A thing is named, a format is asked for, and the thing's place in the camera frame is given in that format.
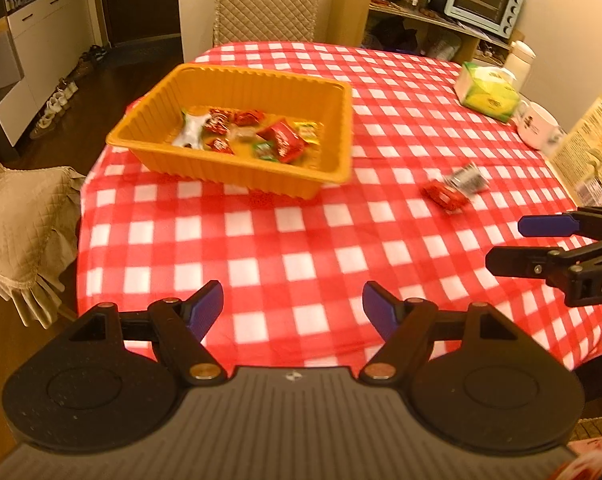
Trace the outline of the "red square snack packet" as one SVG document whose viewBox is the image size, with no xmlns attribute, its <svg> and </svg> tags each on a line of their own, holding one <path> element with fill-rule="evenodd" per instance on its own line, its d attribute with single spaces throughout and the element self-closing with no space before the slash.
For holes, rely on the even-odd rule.
<svg viewBox="0 0 602 480">
<path fill-rule="evenodd" d="M 426 183 L 421 188 L 421 193 L 448 212 L 461 210 L 470 203 L 463 192 L 443 181 L 434 180 Z"/>
</svg>

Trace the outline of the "grey barcode snack packet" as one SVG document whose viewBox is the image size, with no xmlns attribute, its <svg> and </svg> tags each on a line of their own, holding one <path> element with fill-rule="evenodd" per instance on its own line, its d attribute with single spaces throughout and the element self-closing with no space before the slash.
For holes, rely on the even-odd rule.
<svg viewBox="0 0 602 480">
<path fill-rule="evenodd" d="M 487 178 L 473 162 L 455 170 L 444 181 L 468 197 L 479 194 L 488 188 Z"/>
</svg>

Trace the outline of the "silver white snack wrapper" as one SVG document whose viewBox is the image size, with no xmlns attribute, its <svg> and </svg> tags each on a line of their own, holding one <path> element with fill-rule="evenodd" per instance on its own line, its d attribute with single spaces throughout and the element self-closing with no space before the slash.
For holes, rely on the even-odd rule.
<svg viewBox="0 0 602 480">
<path fill-rule="evenodd" d="M 178 148 L 201 150 L 202 132 L 210 118 L 210 114 L 193 115 L 182 112 L 182 128 L 176 138 L 172 141 L 172 145 L 177 146 Z"/>
</svg>

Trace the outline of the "green small candy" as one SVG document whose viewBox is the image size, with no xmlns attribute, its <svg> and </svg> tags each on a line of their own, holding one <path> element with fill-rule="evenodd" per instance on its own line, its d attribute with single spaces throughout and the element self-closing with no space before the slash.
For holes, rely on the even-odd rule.
<svg viewBox="0 0 602 480">
<path fill-rule="evenodd" d="M 258 160 L 267 160 L 268 162 L 278 162 L 276 150 L 268 141 L 258 141 L 252 144 L 252 156 Z"/>
</svg>

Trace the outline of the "large red snack packet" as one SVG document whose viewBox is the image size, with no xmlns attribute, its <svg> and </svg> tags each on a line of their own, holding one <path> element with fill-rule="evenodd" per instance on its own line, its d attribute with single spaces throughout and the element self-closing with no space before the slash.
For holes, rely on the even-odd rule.
<svg viewBox="0 0 602 480">
<path fill-rule="evenodd" d="M 290 164 L 304 152 L 305 142 L 285 119 L 279 119 L 256 133 L 264 141 L 273 144 L 278 162 Z"/>
</svg>

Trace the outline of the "yellow red small candy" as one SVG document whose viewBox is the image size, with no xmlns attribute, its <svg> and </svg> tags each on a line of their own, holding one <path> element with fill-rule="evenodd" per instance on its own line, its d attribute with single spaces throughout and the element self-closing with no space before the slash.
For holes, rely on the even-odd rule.
<svg viewBox="0 0 602 480">
<path fill-rule="evenodd" d="M 306 145 L 319 145 L 318 125 L 316 122 L 295 122 L 294 130 Z"/>
</svg>

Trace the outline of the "orange plastic tray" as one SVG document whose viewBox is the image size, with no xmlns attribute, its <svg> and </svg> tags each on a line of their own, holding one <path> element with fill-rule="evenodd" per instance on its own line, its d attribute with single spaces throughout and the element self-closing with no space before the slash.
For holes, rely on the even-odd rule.
<svg viewBox="0 0 602 480">
<path fill-rule="evenodd" d="M 182 64 L 108 134 L 147 168 L 311 198 L 351 174 L 351 88 L 274 70 Z"/>
</svg>

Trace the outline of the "red orange candy packet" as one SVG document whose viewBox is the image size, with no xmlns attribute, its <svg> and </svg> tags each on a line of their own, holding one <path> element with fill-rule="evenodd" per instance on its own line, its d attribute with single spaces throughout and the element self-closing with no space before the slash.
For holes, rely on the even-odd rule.
<svg viewBox="0 0 602 480">
<path fill-rule="evenodd" d="M 238 127 L 258 126 L 265 118 L 261 110 L 237 110 L 232 114 L 232 123 Z"/>
</svg>

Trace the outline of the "red gold candy wrapper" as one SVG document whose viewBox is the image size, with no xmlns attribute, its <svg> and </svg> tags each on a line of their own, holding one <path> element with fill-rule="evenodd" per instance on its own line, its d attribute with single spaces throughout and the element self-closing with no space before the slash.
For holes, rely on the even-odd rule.
<svg viewBox="0 0 602 480">
<path fill-rule="evenodd" d="M 234 114 L 230 110 L 211 108 L 203 129 L 207 134 L 212 134 L 213 136 L 226 136 L 233 117 Z"/>
</svg>

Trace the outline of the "sunflower printed box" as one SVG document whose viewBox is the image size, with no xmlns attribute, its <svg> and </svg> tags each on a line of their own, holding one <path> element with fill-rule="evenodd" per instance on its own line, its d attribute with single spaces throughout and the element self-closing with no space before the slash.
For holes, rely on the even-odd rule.
<svg viewBox="0 0 602 480">
<path fill-rule="evenodd" d="M 547 159 L 578 206 L 602 206 L 602 92 Z"/>
</svg>

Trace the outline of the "white ceramic mug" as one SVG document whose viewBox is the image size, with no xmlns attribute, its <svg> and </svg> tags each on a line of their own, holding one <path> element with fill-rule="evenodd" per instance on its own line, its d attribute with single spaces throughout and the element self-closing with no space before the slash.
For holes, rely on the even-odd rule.
<svg viewBox="0 0 602 480">
<path fill-rule="evenodd" d="M 557 119 L 540 104 L 521 99 L 512 115 L 520 139 L 540 151 L 560 131 Z"/>
</svg>

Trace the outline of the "green yellow tissue pack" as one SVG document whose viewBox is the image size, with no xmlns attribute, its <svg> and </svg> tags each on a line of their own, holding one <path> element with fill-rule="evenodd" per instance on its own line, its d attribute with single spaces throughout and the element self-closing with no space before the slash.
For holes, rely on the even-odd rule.
<svg viewBox="0 0 602 480">
<path fill-rule="evenodd" d="M 454 83 L 454 91 L 459 103 L 469 110 L 499 122 L 509 122 L 520 101 L 515 81 L 506 68 L 465 62 Z"/>
</svg>

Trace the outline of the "white thermos bottle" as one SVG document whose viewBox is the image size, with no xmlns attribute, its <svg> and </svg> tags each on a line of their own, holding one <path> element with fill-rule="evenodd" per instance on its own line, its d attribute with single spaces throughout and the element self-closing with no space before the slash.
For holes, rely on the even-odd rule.
<svg viewBox="0 0 602 480">
<path fill-rule="evenodd" d="M 512 86 L 520 91 L 528 78 L 532 64 L 536 59 L 535 52 L 522 40 L 510 44 L 510 52 L 506 58 L 504 69 L 512 73 Z"/>
</svg>

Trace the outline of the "beige quilted side chair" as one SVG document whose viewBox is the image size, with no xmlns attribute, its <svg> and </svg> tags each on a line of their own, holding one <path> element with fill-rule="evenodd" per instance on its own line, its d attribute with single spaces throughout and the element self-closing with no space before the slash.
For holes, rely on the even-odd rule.
<svg viewBox="0 0 602 480">
<path fill-rule="evenodd" d="M 17 170 L 0 162 L 0 296 L 25 326 L 46 330 L 58 320 L 60 276 L 77 257 L 84 181 L 68 166 Z"/>
</svg>

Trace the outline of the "wooden shelf unit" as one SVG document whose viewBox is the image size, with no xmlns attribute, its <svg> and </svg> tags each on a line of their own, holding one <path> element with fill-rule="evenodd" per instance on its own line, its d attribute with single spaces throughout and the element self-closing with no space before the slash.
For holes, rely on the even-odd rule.
<svg viewBox="0 0 602 480">
<path fill-rule="evenodd" d="M 339 46 L 446 58 L 457 64 L 501 66 L 510 53 L 508 42 L 487 32 L 430 11 L 377 0 L 331 0 L 326 41 Z"/>
</svg>

